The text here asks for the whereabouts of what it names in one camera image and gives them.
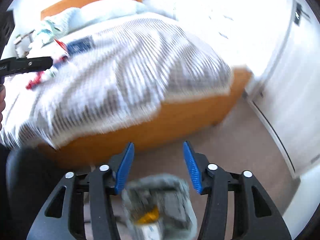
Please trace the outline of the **person left hand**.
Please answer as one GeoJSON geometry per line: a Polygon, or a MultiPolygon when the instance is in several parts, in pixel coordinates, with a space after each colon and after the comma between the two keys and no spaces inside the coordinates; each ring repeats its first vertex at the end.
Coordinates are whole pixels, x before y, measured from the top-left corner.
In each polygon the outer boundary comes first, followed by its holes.
{"type": "Polygon", "coordinates": [[[5,87],[4,87],[4,85],[1,85],[1,91],[0,91],[0,122],[2,122],[2,120],[3,120],[2,112],[5,109],[5,95],[6,95],[5,87]]]}

